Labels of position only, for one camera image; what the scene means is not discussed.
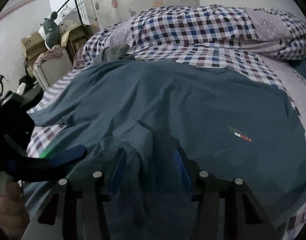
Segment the person's left hand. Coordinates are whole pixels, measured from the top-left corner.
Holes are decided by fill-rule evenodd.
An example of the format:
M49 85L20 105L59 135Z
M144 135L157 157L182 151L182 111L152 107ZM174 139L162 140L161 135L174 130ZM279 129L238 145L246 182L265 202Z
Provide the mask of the person's left hand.
M20 186L18 183L7 184L5 194L0 197L1 230L9 239L22 239L29 222Z

